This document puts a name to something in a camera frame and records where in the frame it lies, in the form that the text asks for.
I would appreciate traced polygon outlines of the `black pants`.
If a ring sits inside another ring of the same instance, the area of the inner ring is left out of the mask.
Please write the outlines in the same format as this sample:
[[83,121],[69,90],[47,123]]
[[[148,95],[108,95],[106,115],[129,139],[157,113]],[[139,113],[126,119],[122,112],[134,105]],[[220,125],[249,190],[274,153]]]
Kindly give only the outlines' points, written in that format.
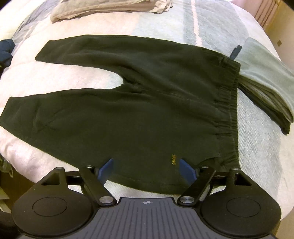
[[49,41],[37,61],[114,72],[113,89],[11,97],[1,126],[77,168],[114,160],[110,180],[181,194],[180,159],[227,172],[239,166],[240,64],[202,47],[124,35]]

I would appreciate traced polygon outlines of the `striped bedspread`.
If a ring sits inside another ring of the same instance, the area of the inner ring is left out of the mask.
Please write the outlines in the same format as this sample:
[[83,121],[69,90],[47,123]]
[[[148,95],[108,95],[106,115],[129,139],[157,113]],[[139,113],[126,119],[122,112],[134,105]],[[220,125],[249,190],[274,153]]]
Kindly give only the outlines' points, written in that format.
[[[169,11],[93,13],[53,23],[58,1],[46,1],[20,25],[11,65],[1,76],[1,108],[10,97],[80,89],[111,89],[123,81],[104,70],[37,62],[49,40],[78,35],[132,35],[197,45],[230,55],[247,38],[276,51],[257,21],[227,1],[174,1]],[[241,168],[279,203],[282,215],[293,208],[293,136],[284,135],[268,115],[238,93],[239,161]]]

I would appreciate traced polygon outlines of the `folded green grey garment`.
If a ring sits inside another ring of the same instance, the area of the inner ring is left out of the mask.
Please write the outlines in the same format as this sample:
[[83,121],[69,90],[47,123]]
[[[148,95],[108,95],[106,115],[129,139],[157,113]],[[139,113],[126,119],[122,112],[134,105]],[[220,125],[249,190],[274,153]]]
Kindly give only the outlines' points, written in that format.
[[230,58],[241,64],[239,89],[281,129],[293,123],[293,72],[264,45],[247,38]]

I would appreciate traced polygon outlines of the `dark blue garment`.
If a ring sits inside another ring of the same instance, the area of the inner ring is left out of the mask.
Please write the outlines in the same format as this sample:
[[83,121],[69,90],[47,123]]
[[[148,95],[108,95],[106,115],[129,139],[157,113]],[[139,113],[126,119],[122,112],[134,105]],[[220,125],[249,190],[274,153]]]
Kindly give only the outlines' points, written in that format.
[[15,43],[12,39],[4,39],[0,41],[0,76],[6,67],[9,67],[12,61],[12,52],[15,48]]

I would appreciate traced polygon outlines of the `folded beige garment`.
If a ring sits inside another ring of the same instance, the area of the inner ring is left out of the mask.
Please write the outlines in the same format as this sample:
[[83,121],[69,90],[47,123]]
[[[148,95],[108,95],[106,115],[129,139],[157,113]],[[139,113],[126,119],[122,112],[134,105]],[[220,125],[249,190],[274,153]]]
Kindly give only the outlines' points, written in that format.
[[163,13],[172,8],[172,1],[61,1],[52,11],[55,23],[93,13],[145,12]]

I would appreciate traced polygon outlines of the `pink curtain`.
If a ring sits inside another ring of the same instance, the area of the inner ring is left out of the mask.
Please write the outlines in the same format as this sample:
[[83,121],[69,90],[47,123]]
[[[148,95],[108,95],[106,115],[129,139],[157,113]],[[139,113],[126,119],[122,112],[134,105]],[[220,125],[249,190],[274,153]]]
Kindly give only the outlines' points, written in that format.
[[266,30],[267,26],[271,23],[274,18],[276,11],[281,1],[277,0],[263,0],[255,14],[254,18],[258,24]]

